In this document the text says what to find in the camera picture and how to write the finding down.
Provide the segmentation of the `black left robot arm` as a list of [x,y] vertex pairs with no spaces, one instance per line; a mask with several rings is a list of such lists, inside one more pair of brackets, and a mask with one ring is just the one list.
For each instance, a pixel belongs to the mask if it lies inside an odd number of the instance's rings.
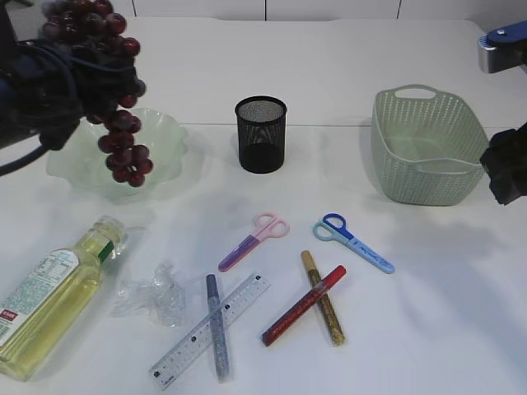
[[128,129],[126,109],[146,92],[135,68],[141,46],[109,1],[46,1],[36,39],[19,41],[1,10],[1,146],[33,136],[33,151],[7,175],[59,151],[85,119]]

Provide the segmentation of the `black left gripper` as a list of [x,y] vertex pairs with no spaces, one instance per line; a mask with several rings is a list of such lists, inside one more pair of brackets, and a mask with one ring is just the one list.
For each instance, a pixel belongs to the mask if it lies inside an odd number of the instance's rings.
[[45,40],[17,44],[12,59],[12,122],[39,135],[48,150],[61,150],[81,119],[102,123],[119,100],[138,93],[135,59],[89,44],[64,49]]

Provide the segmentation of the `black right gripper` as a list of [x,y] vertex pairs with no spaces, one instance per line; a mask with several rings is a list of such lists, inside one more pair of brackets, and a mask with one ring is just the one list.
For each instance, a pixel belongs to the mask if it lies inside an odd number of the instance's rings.
[[492,136],[480,157],[489,188],[501,205],[526,195],[526,123]]

